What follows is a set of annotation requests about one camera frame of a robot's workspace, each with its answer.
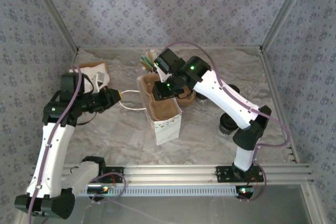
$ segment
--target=blue floral wallpaper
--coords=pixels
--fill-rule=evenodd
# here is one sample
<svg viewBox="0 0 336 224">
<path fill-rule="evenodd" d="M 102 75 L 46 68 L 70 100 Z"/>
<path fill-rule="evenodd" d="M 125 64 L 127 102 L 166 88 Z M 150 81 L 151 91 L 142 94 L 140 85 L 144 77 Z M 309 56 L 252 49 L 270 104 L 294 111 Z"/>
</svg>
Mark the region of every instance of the blue floral wallpaper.
<svg viewBox="0 0 336 224">
<path fill-rule="evenodd" d="M 283 0 L 53 0 L 79 47 L 260 45 Z"/>
<path fill-rule="evenodd" d="M 72 61 L 40 0 L 0 0 L 0 223 L 13 223 L 37 161 L 42 111 Z"/>
<path fill-rule="evenodd" d="M 297 0 L 267 55 L 302 162 L 336 223 L 336 0 Z"/>
</svg>

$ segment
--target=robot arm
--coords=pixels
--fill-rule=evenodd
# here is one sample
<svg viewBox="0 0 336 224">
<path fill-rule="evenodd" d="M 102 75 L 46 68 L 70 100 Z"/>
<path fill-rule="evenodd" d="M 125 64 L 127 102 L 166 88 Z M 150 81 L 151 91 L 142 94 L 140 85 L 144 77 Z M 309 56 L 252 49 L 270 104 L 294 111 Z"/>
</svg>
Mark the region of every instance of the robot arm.
<svg viewBox="0 0 336 224">
<path fill-rule="evenodd" d="M 102 158 L 87 157 L 80 166 L 74 170 L 67 179 L 61 181 L 62 169 L 70 138 L 75 130 L 77 119 L 83 112 L 102 113 L 121 100 L 118 90 L 103 87 L 99 93 L 85 93 L 82 85 L 74 104 L 58 125 L 52 136 L 49 151 L 45 160 L 45 169 L 42 174 L 42 181 L 37 186 L 37 178 L 43 162 L 43 155 L 47 141 L 51 135 L 56 121 L 60 118 L 67 107 L 69 100 L 77 86 L 77 73 L 65 73 L 61 77 L 61 90 L 58 91 L 52 100 L 44 107 L 43 116 L 43 140 L 33 178 L 26 190 L 25 195 L 17 196 L 15 207 L 28 212 L 28 207 L 34 194 L 38 189 L 34 201 L 32 215 L 48 215 L 67 219 L 72 213 L 75 205 L 75 197 L 83 188 L 98 175 L 105 173 L 105 164 Z"/>
<path fill-rule="evenodd" d="M 237 144 L 236 158 L 233 168 L 238 173 L 246 172 L 251 168 L 254 148 L 264 133 L 268 119 L 254 113 L 238 104 L 219 85 L 214 70 L 201 58 L 191 57 L 187 62 L 166 50 L 155 60 L 161 81 L 155 83 L 152 94 L 155 100 L 160 101 L 178 97 L 184 92 L 183 87 L 188 86 L 217 104 L 237 124 L 238 131 L 233 136 Z M 225 87 L 236 99 L 250 108 L 271 114 L 267 106 L 259 107 L 242 97 L 228 84 L 222 81 Z"/>
</svg>

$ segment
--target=white cable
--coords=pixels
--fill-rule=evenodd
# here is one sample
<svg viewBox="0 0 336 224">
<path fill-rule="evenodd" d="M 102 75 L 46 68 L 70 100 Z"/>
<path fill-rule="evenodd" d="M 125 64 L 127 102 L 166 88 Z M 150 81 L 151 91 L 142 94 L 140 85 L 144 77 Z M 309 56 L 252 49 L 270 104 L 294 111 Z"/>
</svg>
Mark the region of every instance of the white cable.
<svg viewBox="0 0 336 224">
<path fill-rule="evenodd" d="M 125 90 L 125 91 L 122 91 L 121 94 L 124 94 L 126 92 L 135 92 L 135 93 L 140 93 L 139 90 Z M 120 105 L 127 109 L 127 110 L 146 110 L 146 108 L 140 108 L 140 109 L 133 109 L 133 108 L 129 108 L 129 107 L 126 107 L 124 104 L 121 103 L 121 101 L 119 101 Z"/>
</svg>

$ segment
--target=black mounting bracket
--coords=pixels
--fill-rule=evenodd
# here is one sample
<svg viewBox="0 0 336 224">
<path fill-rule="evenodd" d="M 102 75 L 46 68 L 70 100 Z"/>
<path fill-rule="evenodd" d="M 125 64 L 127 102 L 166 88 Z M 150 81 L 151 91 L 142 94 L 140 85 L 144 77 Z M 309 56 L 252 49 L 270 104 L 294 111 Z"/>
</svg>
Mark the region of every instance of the black mounting bracket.
<svg viewBox="0 0 336 224">
<path fill-rule="evenodd" d="M 237 183 L 237 182 L 254 182 L 254 178 L 258 182 L 264 182 L 264 176 L 259 166 L 252 165 L 249 170 L 242 172 L 242 176 L 237 176 L 233 166 L 217 166 L 215 175 L 218 183 Z"/>
<path fill-rule="evenodd" d="M 105 169 L 105 173 L 110 173 L 110 172 L 115 172 L 115 173 L 120 173 L 122 175 L 124 175 L 124 167 L 122 166 L 107 166 Z M 122 184 L 122 178 L 114 175 L 114 180 L 116 184 Z M 101 180 L 99 180 L 99 182 L 102 183 L 113 183 L 113 178 L 112 176 L 106 176 L 104 178 L 101 178 Z"/>
</svg>

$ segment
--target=gray marble floor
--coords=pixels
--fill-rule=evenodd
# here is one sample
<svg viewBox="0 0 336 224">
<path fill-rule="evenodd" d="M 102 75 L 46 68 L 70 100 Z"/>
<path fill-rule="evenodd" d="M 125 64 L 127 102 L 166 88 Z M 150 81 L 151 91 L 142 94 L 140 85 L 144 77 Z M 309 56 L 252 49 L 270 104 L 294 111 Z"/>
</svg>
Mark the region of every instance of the gray marble floor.
<svg viewBox="0 0 336 224">
<path fill-rule="evenodd" d="M 197 55 L 208 61 L 197 49 L 173 49 L 188 59 Z M 136 78 L 144 74 L 139 63 L 141 49 L 91 50 L 93 55 L 79 57 L 79 63 L 105 60 L 109 65 L 110 86 L 137 89 Z M 227 83 L 240 88 L 240 93 L 258 105 L 268 105 L 275 114 L 265 74 L 256 56 L 257 51 L 211 49 Z M 137 93 L 124 96 L 124 104 L 141 108 Z M 143 111 L 129 111 L 116 104 L 85 126 L 78 126 L 69 143 L 66 163 L 77 163 L 88 155 L 103 156 L 109 165 L 125 164 L 231 164 L 236 153 L 232 136 L 218 133 L 219 117 L 223 113 L 212 102 L 203 106 L 196 100 L 182 109 L 180 137 L 157 146 Z M 261 142 L 279 144 L 284 141 L 281 128 L 269 123 Z M 260 163 L 288 162 L 288 149 L 264 148 L 258 152 Z"/>
</svg>

